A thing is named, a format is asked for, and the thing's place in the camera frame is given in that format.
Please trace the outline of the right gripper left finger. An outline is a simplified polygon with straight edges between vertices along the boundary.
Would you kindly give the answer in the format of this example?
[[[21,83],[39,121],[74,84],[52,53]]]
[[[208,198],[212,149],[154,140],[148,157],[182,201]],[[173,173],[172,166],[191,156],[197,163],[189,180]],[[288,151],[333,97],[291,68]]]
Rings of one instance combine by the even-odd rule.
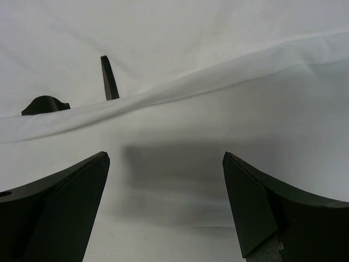
[[[83,261],[109,167],[99,152],[1,192],[1,261]]]

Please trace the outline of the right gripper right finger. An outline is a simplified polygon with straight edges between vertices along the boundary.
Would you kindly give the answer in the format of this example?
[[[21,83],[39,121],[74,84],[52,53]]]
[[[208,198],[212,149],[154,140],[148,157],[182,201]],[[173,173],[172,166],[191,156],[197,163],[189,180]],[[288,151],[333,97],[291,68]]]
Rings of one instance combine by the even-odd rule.
[[[232,153],[222,161],[246,261],[348,261],[348,203],[296,188]]]

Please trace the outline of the white t-shirt black print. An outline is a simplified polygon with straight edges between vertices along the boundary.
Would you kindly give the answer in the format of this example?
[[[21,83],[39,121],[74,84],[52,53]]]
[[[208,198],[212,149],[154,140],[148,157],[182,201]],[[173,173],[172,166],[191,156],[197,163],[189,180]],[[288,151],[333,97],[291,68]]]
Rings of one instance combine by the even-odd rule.
[[[242,261],[222,159],[348,200],[348,1],[1,1],[1,190],[100,151],[85,261]]]

